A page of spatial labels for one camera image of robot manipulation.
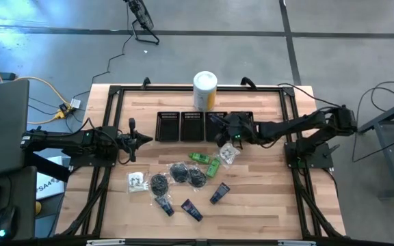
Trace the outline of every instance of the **concrete floor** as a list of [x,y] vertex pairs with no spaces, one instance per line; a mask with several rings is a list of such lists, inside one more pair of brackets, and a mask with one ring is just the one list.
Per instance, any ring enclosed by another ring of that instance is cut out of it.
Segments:
[[[145,0],[156,30],[173,31],[284,31],[278,0]],[[286,0],[292,31],[326,33],[394,33],[394,1]],[[0,25],[78,29],[126,29],[121,0],[0,0]],[[92,76],[105,72],[107,60],[120,53],[126,35],[62,35],[0,33],[0,71],[36,76],[52,82],[70,99],[90,89]],[[243,76],[259,85],[293,83],[285,37],[160,36],[153,46],[131,39],[126,55],[114,59],[110,74],[95,83],[190,83],[201,70],[213,71],[220,83],[238,84]],[[356,110],[363,92],[382,81],[394,80],[394,38],[293,38],[302,85],[315,95]],[[387,86],[394,90],[394,85]],[[376,102],[394,105],[394,95],[378,91]],[[57,96],[32,81],[30,96],[52,105]],[[81,99],[85,102],[88,95]],[[54,109],[30,101],[52,112]],[[360,125],[380,112],[363,101]],[[29,120],[49,115],[29,110]],[[76,129],[80,123],[68,121]],[[44,126],[67,131],[64,121]],[[382,154],[351,162],[353,138],[339,137],[334,152],[335,177],[347,235],[394,243],[394,199],[380,201],[379,191],[391,188]],[[372,133],[360,137],[356,156],[379,148]],[[56,155],[45,152],[45,156]],[[48,233],[53,216],[37,222],[38,236]]]

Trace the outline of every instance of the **computer mouse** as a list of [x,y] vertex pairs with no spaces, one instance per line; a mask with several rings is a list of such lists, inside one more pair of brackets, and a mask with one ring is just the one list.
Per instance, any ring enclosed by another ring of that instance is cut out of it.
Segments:
[[0,210],[0,241],[10,240],[16,235],[16,208],[6,206]]

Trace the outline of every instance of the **white container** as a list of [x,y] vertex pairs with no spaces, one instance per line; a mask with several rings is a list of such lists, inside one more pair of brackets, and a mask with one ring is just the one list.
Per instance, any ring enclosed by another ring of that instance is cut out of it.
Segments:
[[212,72],[202,71],[194,77],[194,106],[199,111],[210,111],[215,104],[217,77]]

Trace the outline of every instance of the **wooden table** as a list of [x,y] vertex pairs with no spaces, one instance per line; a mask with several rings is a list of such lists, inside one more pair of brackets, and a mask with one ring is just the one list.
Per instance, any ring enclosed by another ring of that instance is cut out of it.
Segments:
[[[95,126],[103,122],[108,84],[93,85],[85,119]],[[311,87],[302,89],[312,94]],[[300,91],[295,91],[299,115],[316,110],[315,102]],[[192,92],[126,92],[121,112],[120,129],[129,132],[128,119],[135,118],[136,129],[155,136],[158,111],[195,111]],[[253,111],[256,121],[282,121],[279,97],[271,92],[220,92],[214,111]],[[110,123],[114,118],[112,110]],[[127,173],[167,172],[167,164],[188,161],[188,153],[213,154],[214,143],[159,143],[144,144],[137,152],[137,161],[112,169],[102,237],[115,238],[212,238],[212,239],[299,239],[300,224],[293,178],[286,167],[283,137],[270,149],[244,143],[244,150],[230,169],[220,167],[215,178],[195,192],[188,184],[170,186],[175,214],[167,214],[154,202],[148,192],[127,193]],[[121,152],[122,160],[127,155]],[[91,167],[82,167],[68,181],[56,232],[62,232],[84,207],[92,176]],[[320,169],[312,169],[311,177],[317,205],[329,222],[345,234],[339,202],[330,176]],[[231,191],[216,205],[209,202],[218,185],[224,182]],[[190,199],[203,214],[201,222],[189,216],[181,204]],[[313,231],[311,214],[306,209],[308,228]],[[90,230],[96,218],[93,209]]]

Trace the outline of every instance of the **green package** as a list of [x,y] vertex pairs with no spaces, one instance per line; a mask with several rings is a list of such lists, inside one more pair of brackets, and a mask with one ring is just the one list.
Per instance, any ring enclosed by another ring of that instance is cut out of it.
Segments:
[[209,166],[208,170],[206,171],[206,175],[213,178],[218,171],[218,167],[220,166],[220,161],[215,158],[212,160],[211,165]]
[[189,154],[189,157],[191,158],[191,160],[197,161],[202,164],[209,164],[209,161],[211,160],[209,156],[199,153],[191,153]]

